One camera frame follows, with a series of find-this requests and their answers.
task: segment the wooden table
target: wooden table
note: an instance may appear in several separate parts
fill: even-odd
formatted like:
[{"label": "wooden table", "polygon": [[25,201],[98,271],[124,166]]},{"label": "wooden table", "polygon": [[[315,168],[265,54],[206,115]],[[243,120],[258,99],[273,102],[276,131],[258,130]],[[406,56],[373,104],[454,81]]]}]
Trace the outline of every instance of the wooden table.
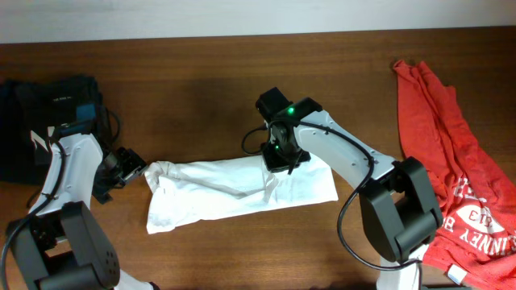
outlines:
[{"label": "wooden table", "polygon": [[[243,156],[240,140],[263,122],[254,103],[274,86],[292,100],[313,97],[343,128],[401,158],[391,66],[424,60],[457,88],[481,146],[516,181],[515,49],[515,27],[13,44],[0,45],[0,76],[95,76],[105,104],[123,120],[119,144],[149,162]],[[162,289],[374,283],[378,272],[356,262],[337,239],[335,220],[351,188],[337,175],[335,185],[338,202],[196,222],[164,234],[147,234],[151,192],[143,178],[113,192],[113,202],[92,201],[91,211],[122,268]],[[34,190],[0,183],[2,229],[26,213]],[[344,225],[352,247],[377,262],[358,205]],[[450,283],[439,270],[424,271],[425,284]],[[24,287],[11,256],[7,275],[12,289]]]}]

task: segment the black cable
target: black cable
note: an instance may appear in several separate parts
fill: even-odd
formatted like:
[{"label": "black cable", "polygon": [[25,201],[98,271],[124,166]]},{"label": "black cable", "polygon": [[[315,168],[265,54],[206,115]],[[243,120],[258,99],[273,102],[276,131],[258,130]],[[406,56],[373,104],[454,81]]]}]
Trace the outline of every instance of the black cable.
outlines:
[{"label": "black cable", "polygon": [[412,260],[406,261],[402,265],[392,266],[392,267],[385,267],[385,266],[380,266],[380,265],[376,265],[376,264],[370,263],[370,262],[364,260],[362,257],[358,256],[358,254],[352,248],[350,248],[350,246],[346,242],[346,239],[343,236],[342,221],[344,219],[344,215],[346,214],[347,208],[352,203],[352,201],[355,199],[355,197],[358,195],[359,190],[369,181],[369,179],[371,179],[372,173],[374,171],[374,158],[371,156],[371,154],[367,150],[365,150],[365,148],[363,148],[355,140],[347,137],[346,135],[338,132],[337,130],[331,129],[328,126],[316,125],[316,124],[312,124],[312,123],[308,123],[308,122],[302,122],[302,121],[297,121],[297,120],[292,120],[292,119],[287,119],[287,118],[274,119],[274,120],[272,120],[268,124],[268,134],[269,134],[268,139],[270,139],[272,124],[274,124],[275,122],[288,122],[288,123],[290,123],[292,125],[295,125],[295,126],[303,125],[303,126],[308,126],[308,127],[312,127],[312,128],[315,128],[315,129],[319,129],[319,130],[325,131],[325,132],[332,133],[333,135],[337,135],[340,138],[342,138],[342,139],[346,140],[347,142],[349,142],[356,149],[358,149],[359,151],[364,153],[365,157],[367,158],[369,170],[368,170],[367,174],[365,175],[365,178],[360,182],[360,184],[355,188],[355,190],[353,190],[351,196],[349,196],[347,201],[344,203],[344,206],[340,210],[339,217],[337,219],[337,234],[339,235],[340,243],[344,246],[346,251],[353,258],[359,260],[362,264],[364,264],[364,265],[366,265],[368,267],[371,267],[371,268],[373,268],[375,270],[379,270],[379,271],[398,271],[398,270],[401,270],[401,269],[403,269],[405,267],[408,267],[408,266],[410,266],[412,264],[421,263],[421,261],[418,260],[418,259],[412,259]]},{"label": "black cable", "polygon": [[2,265],[1,265],[1,277],[2,277],[2,286],[4,290],[9,290],[9,285],[7,285],[7,274],[6,274],[6,260],[7,260],[7,252],[9,251],[10,244],[13,242],[13,239],[16,238],[16,236],[19,234],[19,231],[22,230],[23,227],[27,225],[27,223],[36,216],[38,212],[40,212],[42,209],[47,206],[50,201],[54,199],[54,197],[57,194],[57,190],[59,189],[60,183],[63,179],[63,174],[65,173],[65,161],[66,161],[66,152],[63,146],[59,143],[59,141],[49,138],[49,140],[53,143],[55,143],[59,147],[60,156],[61,156],[61,165],[59,169],[59,173],[57,175],[56,183],[54,184],[54,188],[50,192],[50,194],[47,195],[47,200],[44,201],[41,205],[36,207],[33,211],[31,211],[27,216],[21,220],[18,225],[15,227],[14,230],[12,230],[9,234],[9,237],[6,239],[6,244],[3,246],[2,249]]},{"label": "black cable", "polygon": [[418,272],[419,272],[419,290],[422,289],[422,261],[418,263]]},{"label": "black cable", "polygon": [[106,111],[107,111],[108,114],[113,116],[113,119],[116,121],[116,133],[114,134],[114,136],[113,136],[113,138],[111,140],[111,142],[114,143],[114,141],[116,141],[119,138],[119,136],[120,136],[120,130],[122,128],[122,121],[120,121],[119,116],[117,114],[115,114],[113,111],[108,110],[107,108],[106,108]]},{"label": "black cable", "polygon": [[[257,132],[257,131],[266,131],[267,130],[267,125],[264,124],[262,126],[259,126],[258,128],[256,129],[252,129],[250,130],[242,139],[242,144],[241,144],[241,147],[242,147],[242,150],[245,152],[245,154],[247,155],[256,155],[256,154],[260,154],[264,149],[265,147],[262,147],[260,150],[258,151],[248,151],[246,148],[245,148],[245,140],[249,137],[249,135],[251,135],[252,133],[254,132]],[[269,137],[267,138],[267,142],[271,139],[270,137],[270,130],[268,130],[269,132]]]},{"label": "black cable", "polygon": [[35,197],[37,197],[39,194],[41,194],[41,189],[43,189],[43,188],[38,188],[38,190],[36,190],[34,193],[32,193],[32,195],[27,200],[27,203],[25,204],[26,208],[28,208],[28,209],[31,208],[32,201],[34,200]]}]

